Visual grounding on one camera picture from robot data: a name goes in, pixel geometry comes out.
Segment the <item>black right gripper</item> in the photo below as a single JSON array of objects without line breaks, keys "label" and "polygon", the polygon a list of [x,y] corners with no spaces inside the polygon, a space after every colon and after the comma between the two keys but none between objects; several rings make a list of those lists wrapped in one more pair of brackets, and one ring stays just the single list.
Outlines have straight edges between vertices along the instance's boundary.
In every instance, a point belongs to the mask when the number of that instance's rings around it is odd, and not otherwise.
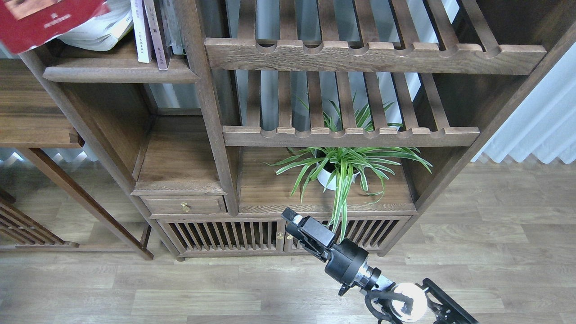
[{"label": "black right gripper", "polygon": [[349,238],[333,244],[335,234],[329,228],[311,216],[299,215],[289,207],[282,212],[282,218],[287,222],[286,231],[297,239],[307,252],[321,262],[328,261],[325,267],[327,275],[341,284],[353,285],[360,267],[369,255],[364,248]]}]

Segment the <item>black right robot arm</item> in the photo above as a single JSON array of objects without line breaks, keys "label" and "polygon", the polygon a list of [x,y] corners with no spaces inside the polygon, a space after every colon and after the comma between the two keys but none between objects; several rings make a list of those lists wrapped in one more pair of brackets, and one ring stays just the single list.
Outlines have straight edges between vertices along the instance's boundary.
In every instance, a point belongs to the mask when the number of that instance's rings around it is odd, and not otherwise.
[{"label": "black right robot arm", "polygon": [[421,285],[395,283],[382,275],[380,269],[368,266],[368,252],[345,238],[337,243],[335,234],[311,216],[301,216],[284,209],[286,230],[311,255],[326,263],[325,272],[341,283],[339,296],[359,287],[364,303],[378,322],[393,324],[420,320],[427,310],[435,315],[437,324],[475,324],[477,320],[426,278]]}]

